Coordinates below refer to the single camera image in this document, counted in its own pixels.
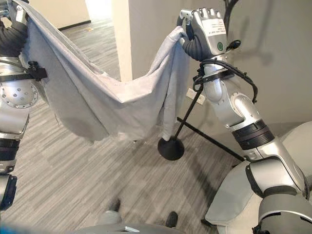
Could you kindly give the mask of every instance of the person's foot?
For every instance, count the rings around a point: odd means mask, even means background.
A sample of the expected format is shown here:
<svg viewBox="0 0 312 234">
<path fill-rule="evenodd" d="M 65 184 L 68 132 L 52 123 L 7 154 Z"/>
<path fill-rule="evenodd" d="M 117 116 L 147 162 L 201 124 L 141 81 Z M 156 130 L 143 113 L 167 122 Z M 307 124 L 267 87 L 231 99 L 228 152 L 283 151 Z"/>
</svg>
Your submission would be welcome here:
<svg viewBox="0 0 312 234">
<path fill-rule="evenodd" d="M 177 225 L 177 219 L 178 219 L 177 213 L 172 211 L 167 218 L 166 227 L 175 228 Z"/>
<path fill-rule="evenodd" d="M 120 199 L 115 198 L 114 200 L 112 200 L 111 204 L 109 205 L 108 210 L 118 212 L 120 209 L 120 204 L 121 204 Z"/>
</svg>

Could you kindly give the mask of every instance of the wooden floor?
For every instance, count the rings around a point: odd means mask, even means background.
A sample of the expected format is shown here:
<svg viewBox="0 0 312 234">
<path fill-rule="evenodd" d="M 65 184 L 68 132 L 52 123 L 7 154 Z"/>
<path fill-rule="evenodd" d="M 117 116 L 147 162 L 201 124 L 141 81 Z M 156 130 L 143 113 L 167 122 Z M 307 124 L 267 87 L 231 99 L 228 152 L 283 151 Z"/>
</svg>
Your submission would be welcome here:
<svg viewBox="0 0 312 234">
<path fill-rule="evenodd" d="M 95 64 L 118 73 L 111 22 L 102 23 L 106 30 L 98 39 L 85 29 L 102 27 L 100 21 L 64 33 Z M 111 51 L 105 49 L 106 41 Z M 110 200 L 119 197 L 126 222 L 163 225 L 169 212 L 176 211 L 178 228 L 185 233 L 216 233 L 200 220 L 236 159 L 183 128 L 185 154 L 167 161 L 157 151 L 159 132 L 155 128 L 136 143 L 107 138 L 92 145 L 58 124 L 40 100 L 32 108 L 17 156 L 15 201 L 1 213 L 2 220 L 56 233 L 77 230 L 92 226 Z"/>
</svg>

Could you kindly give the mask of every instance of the electrical outlet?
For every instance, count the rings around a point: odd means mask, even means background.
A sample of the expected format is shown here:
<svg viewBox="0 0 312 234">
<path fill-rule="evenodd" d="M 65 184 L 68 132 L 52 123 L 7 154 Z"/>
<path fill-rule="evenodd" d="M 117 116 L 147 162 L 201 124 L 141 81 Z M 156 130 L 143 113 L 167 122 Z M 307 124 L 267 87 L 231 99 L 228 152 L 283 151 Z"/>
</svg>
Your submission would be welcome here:
<svg viewBox="0 0 312 234">
<path fill-rule="evenodd" d="M 190 99 L 194 99 L 196 96 L 196 92 L 193 89 L 189 89 L 186 93 L 186 96 L 189 97 Z M 201 94 L 197 99 L 197 103 L 202 105 L 204 104 L 205 99 L 206 99 L 205 96 Z"/>
</svg>

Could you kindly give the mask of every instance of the label on robot hand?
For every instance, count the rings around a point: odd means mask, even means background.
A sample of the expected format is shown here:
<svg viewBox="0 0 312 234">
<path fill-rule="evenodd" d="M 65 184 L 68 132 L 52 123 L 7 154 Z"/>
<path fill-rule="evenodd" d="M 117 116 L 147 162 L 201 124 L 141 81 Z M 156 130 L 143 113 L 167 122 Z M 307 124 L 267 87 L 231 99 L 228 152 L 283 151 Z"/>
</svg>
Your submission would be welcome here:
<svg viewBox="0 0 312 234">
<path fill-rule="evenodd" d="M 206 19 L 202 21 L 205 33 L 208 37 L 226 34 L 222 19 Z"/>
</svg>

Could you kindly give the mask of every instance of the gray towel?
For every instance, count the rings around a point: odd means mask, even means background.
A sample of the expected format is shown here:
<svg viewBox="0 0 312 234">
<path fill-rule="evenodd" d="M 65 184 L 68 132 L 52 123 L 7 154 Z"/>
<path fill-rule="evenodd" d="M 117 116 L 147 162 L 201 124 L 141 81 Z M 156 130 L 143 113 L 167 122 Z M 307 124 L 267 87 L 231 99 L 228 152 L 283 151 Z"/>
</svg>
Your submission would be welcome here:
<svg viewBox="0 0 312 234">
<path fill-rule="evenodd" d="M 189 58 L 177 42 L 184 33 L 181 27 L 166 37 L 146 75 L 119 82 L 92 64 L 33 7 L 13 1 L 30 17 L 23 63 L 37 61 L 47 70 L 48 78 L 36 86 L 67 129 L 89 140 L 108 135 L 134 140 L 161 124 L 163 138 L 170 138 L 189 74 Z"/>
</svg>

